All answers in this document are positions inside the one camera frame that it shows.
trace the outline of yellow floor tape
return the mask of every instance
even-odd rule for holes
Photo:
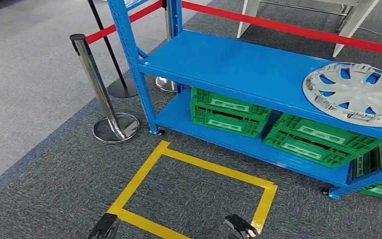
[[[113,204],[107,210],[108,213],[118,215],[118,217],[121,220],[128,222],[145,231],[153,233],[164,239],[189,239],[189,237],[186,237],[169,228],[161,226],[155,222],[152,222],[137,214],[123,209],[126,202],[138,188],[138,185],[140,185],[140,183],[143,181],[146,175],[150,172],[152,167],[156,164],[157,160],[162,155],[166,155],[168,157],[195,165],[200,168],[204,168],[231,178],[244,181],[246,183],[263,187],[263,194],[261,196],[260,202],[257,206],[253,220],[251,222],[251,225],[258,231],[258,233],[261,232],[261,230],[263,229],[263,225],[266,221],[270,205],[272,204],[273,198],[275,196],[277,185],[275,185],[273,182],[254,177],[246,173],[242,173],[211,162],[207,162],[205,160],[201,160],[196,157],[192,157],[184,153],[168,149],[168,146],[169,143],[166,141],[161,141],[159,145],[156,146],[156,148],[153,150],[153,152],[150,154],[150,156],[147,158],[147,160],[144,162],[141,168],[137,171],[137,173],[134,175],[134,177],[131,179],[128,185],[124,188],[124,190],[115,200],[115,202],[113,202]]]

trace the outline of gray carpet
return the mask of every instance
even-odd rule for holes
[[[215,0],[212,5],[240,11],[242,2]],[[337,17],[304,14],[261,6],[264,17],[332,31]],[[187,29],[234,37],[237,23],[202,14]],[[364,27],[380,26],[382,1]],[[382,37],[357,32],[356,37],[382,42]],[[333,45],[251,26],[242,40],[329,58]],[[382,55],[344,48],[338,60],[365,62],[382,68]],[[171,96],[160,93],[148,76],[155,107]],[[170,148],[278,185],[263,239],[382,239],[382,200],[350,194],[340,201],[322,196],[323,182],[293,173],[213,144],[168,130],[148,134],[138,98],[113,99],[119,111],[136,115],[142,126],[131,141],[105,145],[94,140],[91,128],[102,113],[96,102],[77,116],[59,140],[0,191],[0,239],[80,239],[107,210],[152,149],[163,139]],[[126,204],[126,209],[195,239],[223,239],[223,217],[239,213],[249,220],[261,188],[162,157]],[[154,239],[156,236],[122,223],[117,238]]]

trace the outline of shelf upright post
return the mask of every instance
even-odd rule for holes
[[[155,123],[156,114],[151,103],[149,91],[147,90],[144,74],[138,69],[140,59],[138,57],[137,44],[135,43],[132,33],[131,23],[129,22],[128,10],[124,1],[108,0],[107,3],[115,23],[116,31],[122,43],[125,58],[128,62],[132,78],[134,79],[144,114],[149,124],[150,133],[156,134],[159,131],[159,126]]]
[[[165,22],[166,22],[166,38],[169,41],[174,36],[178,34],[178,8],[176,7],[176,3],[170,2],[170,0],[162,0],[162,8],[165,9]],[[176,82],[173,82],[171,80],[168,80],[166,78],[163,78],[161,76],[156,77],[155,79],[156,86],[163,92],[174,94],[174,93],[180,93],[182,91],[182,85],[179,85]]]
[[[339,199],[340,196],[363,189],[382,181],[382,169],[369,173],[363,177],[348,182],[347,187],[335,187],[329,190],[328,196],[333,199]]]
[[[169,11],[169,31],[171,38],[175,37],[182,31],[182,7],[181,0],[166,0]],[[184,85],[176,83],[177,93],[181,93]]]

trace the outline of floor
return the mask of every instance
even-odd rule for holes
[[[107,3],[95,4],[103,24],[111,24]],[[194,14],[184,12],[184,20]],[[146,52],[166,37],[161,9],[133,27]],[[69,36],[97,30],[87,0],[0,1],[0,175],[95,97]],[[118,37],[109,39],[125,72]],[[91,48],[104,81],[111,83],[117,74],[104,42]]]
[[[18,22],[10,27],[15,21],[13,17],[20,20],[23,16],[21,9],[25,7],[16,6],[26,2],[31,4],[25,7],[34,12],[31,16],[25,14],[29,19],[24,22],[26,26],[23,28]],[[0,109],[0,175],[16,162],[8,170],[11,173],[0,176],[0,239],[85,238],[161,139],[171,142],[174,150],[275,182],[278,191],[261,238],[382,238],[381,199],[355,193],[341,201],[332,201],[319,193],[318,188],[325,184],[317,180],[172,130],[163,137],[149,135],[137,97],[112,99],[118,111],[140,119],[142,126],[137,136],[122,145],[104,145],[94,140],[90,129],[102,113],[96,100],[92,100],[90,86],[71,52],[70,43],[64,40],[71,33],[94,31],[90,28],[95,26],[92,17],[88,19],[83,15],[88,6],[85,1],[60,1],[66,8],[59,9],[60,6],[55,7],[47,1],[42,1],[42,5],[39,2],[17,1],[0,9],[3,11],[0,13],[0,92],[3,93],[0,94],[0,108],[4,108]],[[215,0],[211,5],[233,11],[240,11],[242,7],[240,2],[223,0]],[[100,5],[100,9],[104,10],[105,6]],[[51,12],[54,17],[39,22]],[[154,19],[135,27],[137,39],[143,41],[140,46],[146,51],[164,38],[164,30],[152,34],[148,31],[154,28],[144,30],[146,24],[163,26],[163,21],[156,23],[156,19],[163,19],[155,17],[156,14],[161,15],[155,12]],[[339,20],[317,13],[298,17],[303,12],[275,6],[261,6],[259,14],[325,31],[333,31]],[[82,27],[73,27],[67,22]],[[382,31],[382,2],[364,25]],[[187,29],[231,38],[237,26],[236,22],[202,14],[186,24]],[[381,36],[364,31],[357,32],[356,37],[382,42]],[[328,59],[333,51],[329,43],[254,26],[242,40]],[[54,45],[47,46],[52,50],[46,50],[45,42],[52,41]],[[97,43],[93,45],[92,51],[108,83],[115,78],[115,70],[104,46],[98,46]],[[52,55],[45,57],[39,52],[52,52]],[[362,61],[382,68],[382,55],[351,48],[345,48],[336,60]],[[154,77],[148,76],[147,80],[154,105],[160,109],[171,96],[155,88]],[[7,124],[6,119],[11,119],[11,123]],[[5,147],[2,147],[3,138],[8,140],[3,142]],[[163,157],[126,208],[188,237],[217,239],[223,238],[226,232],[223,216],[238,212],[248,220],[261,193],[260,188]],[[156,238],[127,223],[121,224],[118,235],[118,238],[128,239]]]

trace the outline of white table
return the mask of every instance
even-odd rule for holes
[[[339,31],[339,35],[352,37],[355,31],[360,27],[365,18],[367,18],[368,14],[373,10],[373,8],[377,5],[380,0],[316,0],[323,1],[329,3],[343,4],[348,6],[353,6],[351,10],[351,14],[347,19],[347,22],[343,25],[343,27]],[[242,9],[242,14],[249,16],[257,16],[257,10],[259,7],[259,0],[245,0],[244,7]],[[242,34],[247,30],[250,26],[249,23],[240,22],[238,28],[237,38],[240,38]],[[339,52],[342,50],[344,45],[336,44],[335,49],[333,51],[333,57],[336,57]]]

